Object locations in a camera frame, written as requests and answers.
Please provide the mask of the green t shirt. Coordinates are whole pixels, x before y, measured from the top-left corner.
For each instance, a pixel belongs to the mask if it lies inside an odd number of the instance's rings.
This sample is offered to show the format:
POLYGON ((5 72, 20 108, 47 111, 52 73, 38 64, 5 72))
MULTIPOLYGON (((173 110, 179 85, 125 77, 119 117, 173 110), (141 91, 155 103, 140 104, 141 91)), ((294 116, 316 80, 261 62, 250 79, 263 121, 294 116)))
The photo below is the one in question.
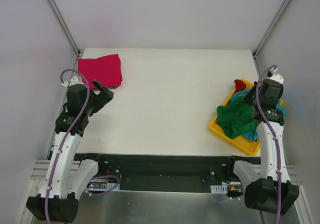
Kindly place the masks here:
POLYGON ((252 108, 241 98, 226 106, 220 105, 216 109, 216 123, 228 138, 235 139, 255 129, 252 108))

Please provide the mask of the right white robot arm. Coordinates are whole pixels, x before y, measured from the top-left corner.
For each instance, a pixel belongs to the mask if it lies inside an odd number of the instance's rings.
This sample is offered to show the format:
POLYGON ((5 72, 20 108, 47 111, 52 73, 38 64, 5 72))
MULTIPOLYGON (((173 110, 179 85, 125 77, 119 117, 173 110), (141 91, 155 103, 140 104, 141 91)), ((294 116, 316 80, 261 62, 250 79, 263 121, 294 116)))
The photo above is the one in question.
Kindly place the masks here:
POLYGON ((276 108, 283 93, 283 84, 263 80, 252 99, 252 116, 260 141, 260 172, 243 158, 234 157, 234 163, 225 168, 230 181, 242 182, 247 208, 274 213, 277 218, 286 214, 299 196, 298 186, 292 183, 283 149, 284 117, 276 108))

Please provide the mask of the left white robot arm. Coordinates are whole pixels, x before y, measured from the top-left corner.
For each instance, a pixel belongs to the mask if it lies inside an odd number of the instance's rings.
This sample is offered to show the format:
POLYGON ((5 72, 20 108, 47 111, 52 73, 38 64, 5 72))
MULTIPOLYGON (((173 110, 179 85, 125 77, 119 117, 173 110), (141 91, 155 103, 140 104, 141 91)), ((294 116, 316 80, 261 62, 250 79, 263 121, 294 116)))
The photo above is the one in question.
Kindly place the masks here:
POLYGON ((53 152, 47 173, 36 196, 28 197, 26 203, 27 209, 38 220, 73 222, 87 184, 93 177, 101 178, 106 172, 105 165, 97 158, 84 159, 75 173, 71 171, 89 117, 114 96, 97 79, 92 84, 99 90, 98 94, 76 77, 67 83, 67 99, 55 121, 53 152))

